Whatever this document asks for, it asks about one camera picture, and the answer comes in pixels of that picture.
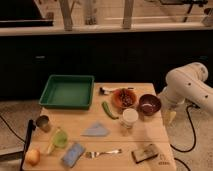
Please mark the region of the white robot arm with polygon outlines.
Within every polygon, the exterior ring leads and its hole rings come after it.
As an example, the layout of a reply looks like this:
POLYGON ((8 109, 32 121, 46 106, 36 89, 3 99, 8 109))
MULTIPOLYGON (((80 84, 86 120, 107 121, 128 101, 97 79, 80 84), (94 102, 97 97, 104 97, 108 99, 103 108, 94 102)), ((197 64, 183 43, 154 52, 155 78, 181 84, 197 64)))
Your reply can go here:
POLYGON ((205 84, 208 78, 206 66, 193 62, 170 70, 166 77, 166 86, 158 94, 162 107, 164 125, 169 125, 176 116, 176 108, 186 99, 195 103, 209 114, 213 114, 213 88, 205 84))

